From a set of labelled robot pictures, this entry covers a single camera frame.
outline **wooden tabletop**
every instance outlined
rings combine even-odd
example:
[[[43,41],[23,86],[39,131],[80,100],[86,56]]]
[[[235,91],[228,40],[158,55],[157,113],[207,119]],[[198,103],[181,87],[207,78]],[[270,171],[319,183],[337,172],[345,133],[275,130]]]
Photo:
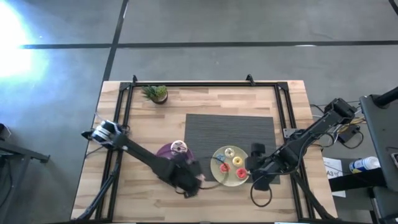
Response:
[[[303,81],[287,81],[298,128],[313,123]],[[120,82],[104,82],[98,103],[98,115],[113,120]],[[274,118],[276,143],[283,144],[274,89],[271,87],[169,87],[169,99],[156,105],[143,98],[141,88],[133,91],[129,114],[129,137],[142,147],[156,152],[164,144],[184,138],[185,115],[222,114],[235,116],[267,116]],[[126,104],[124,94],[123,106]],[[287,109],[282,94],[285,117]],[[122,107],[120,122],[123,120]],[[98,145],[90,142],[88,152]],[[91,203],[101,185],[106,150],[85,159],[72,218],[78,217]],[[305,165],[311,191],[330,214],[336,217],[335,204],[317,147],[308,148]],[[124,155],[114,210],[114,222],[287,222],[297,221],[290,178],[280,177],[271,185],[273,199],[265,208],[252,204],[251,184],[202,190],[196,197],[184,199],[160,181],[149,167],[130,155]],[[268,192],[255,192],[258,203],[265,203]],[[305,199],[300,194],[304,214]]]

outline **yellow plate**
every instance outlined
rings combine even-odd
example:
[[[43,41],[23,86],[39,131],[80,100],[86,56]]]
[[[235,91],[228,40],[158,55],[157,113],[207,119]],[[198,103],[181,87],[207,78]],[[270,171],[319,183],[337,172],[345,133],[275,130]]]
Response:
[[[225,157],[225,161],[224,162],[227,163],[229,165],[229,167],[231,168],[229,170],[228,178],[226,180],[224,180],[224,178],[225,178],[224,175],[226,175],[226,174],[222,174],[221,173],[221,171],[220,171],[220,165],[221,164],[216,159],[212,159],[210,161],[210,170],[211,170],[211,173],[213,174],[213,177],[219,183],[222,183],[222,184],[224,184],[225,186],[228,186],[228,187],[239,186],[239,185],[245,183],[245,181],[247,181],[247,179],[249,178],[249,176],[246,176],[245,179],[239,179],[236,176],[236,170],[238,170],[239,168],[244,168],[244,160],[245,160],[245,158],[248,157],[248,155],[243,151],[243,149],[241,149],[239,147],[236,147],[236,146],[223,146],[223,147],[217,149],[217,151],[213,154],[213,157],[216,157],[217,154],[219,154],[219,153],[223,154],[225,156],[224,152],[225,152],[225,149],[227,149],[227,148],[233,149],[234,152],[235,152],[234,157],[239,156],[243,160],[243,164],[241,166],[239,166],[239,167],[236,167],[232,163],[232,160],[233,160],[234,157],[232,157],[232,158]]]

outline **white paper sign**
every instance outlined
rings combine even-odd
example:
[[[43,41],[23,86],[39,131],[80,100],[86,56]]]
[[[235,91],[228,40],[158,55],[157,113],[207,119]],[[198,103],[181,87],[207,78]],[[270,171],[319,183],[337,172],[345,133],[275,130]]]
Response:
[[[330,159],[330,158],[323,158],[323,163],[326,168],[326,172],[328,174],[328,179],[336,178],[336,177],[341,177],[343,173],[341,170],[341,161],[338,159]],[[339,191],[339,192],[332,192],[331,193],[333,196],[337,197],[346,197],[346,192],[344,190]]]

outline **gray floor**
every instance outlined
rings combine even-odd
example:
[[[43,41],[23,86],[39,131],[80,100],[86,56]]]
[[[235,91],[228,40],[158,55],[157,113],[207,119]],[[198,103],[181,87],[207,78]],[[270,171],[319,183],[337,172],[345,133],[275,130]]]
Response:
[[[68,220],[109,49],[15,50],[16,44],[112,42],[122,0],[0,2],[4,43],[0,122],[11,142],[51,154],[33,162],[12,223]],[[398,40],[398,16],[388,0],[130,0],[120,43],[222,41]],[[398,46],[119,49],[110,80],[304,80],[311,103],[357,100],[398,83]],[[325,149],[327,157],[374,154],[366,131],[361,147]],[[339,216],[356,197],[336,198]]]

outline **small succulent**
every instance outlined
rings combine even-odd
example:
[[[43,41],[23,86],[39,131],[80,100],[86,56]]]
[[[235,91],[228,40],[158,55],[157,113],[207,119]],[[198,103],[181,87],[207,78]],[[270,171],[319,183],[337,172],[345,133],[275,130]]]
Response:
[[[148,100],[157,101],[167,94],[167,88],[166,86],[144,86],[142,92]]]

